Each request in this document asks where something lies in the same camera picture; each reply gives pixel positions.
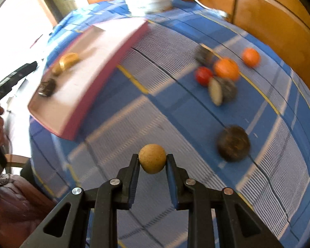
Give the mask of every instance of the table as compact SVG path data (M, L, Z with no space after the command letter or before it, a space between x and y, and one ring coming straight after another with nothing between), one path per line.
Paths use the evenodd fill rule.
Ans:
M99 93L75 141L30 119L37 182L58 201L73 187L100 186L128 166L133 153L157 143L207 187L234 188L285 247L300 247L310 235L309 89L252 35L197 4L174 0L173 5L171 11L147 15L149 32ZM47 67L90 25L128 14L124 0L71 12L51 34ZM201 43L238 63L234 102L216 107L195 81L194 56ZM249 46L262 58L255 70L240 59ZM230 124L243 127L251 142L250 157L239 163L226 163L216 151L218 133ZM186 211L171 205L165 172L141 170L132 209L118 212L119 244L186 247L187 219Z

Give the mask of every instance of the orange fruit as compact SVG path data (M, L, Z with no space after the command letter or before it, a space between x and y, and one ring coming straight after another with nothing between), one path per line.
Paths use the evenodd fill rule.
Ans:
M215 62L213 69L217 76L222 78L229 78L233 81L237 81L240 77L239 66L237 63L229 58L223 58Z
M246 48L242 53L243 62L249 67L256 67L260 63L260 54L252 48Z

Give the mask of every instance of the silver screw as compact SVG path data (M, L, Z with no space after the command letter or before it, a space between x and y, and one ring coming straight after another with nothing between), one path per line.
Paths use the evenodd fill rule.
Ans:
M82 189L80 187L75 187L73 190L72 190L72 193L74 195L78 195L80 193L82 193Z
M230 188L230 187L227 187L227 188L224 189L224 194L225 195L232 195L233 192L234 192L233 189Z
M186 184L187 185L195 185L196 181L194 179L189 178L189 179L186 180Z
M121 181L117 178L111 179L110 184L111 185L118 185Z

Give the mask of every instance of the white cable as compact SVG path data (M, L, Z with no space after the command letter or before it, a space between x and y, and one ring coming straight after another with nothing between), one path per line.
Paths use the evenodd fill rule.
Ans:
M217 10L217 9L214 9L214 8L207 7L207 6L203 5L202 3L200 3L199 0L194 0L194 1L196 1L200 6L204 7L205 9L209 9L209 10L218 12L218 14L220 16L224 17L224 18L228 17L228 13L226 13L225 11Z

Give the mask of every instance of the brown leather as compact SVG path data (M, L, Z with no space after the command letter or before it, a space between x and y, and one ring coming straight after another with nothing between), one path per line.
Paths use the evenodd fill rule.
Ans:
M0 245L19 248L55 204L18 175L0 182Z

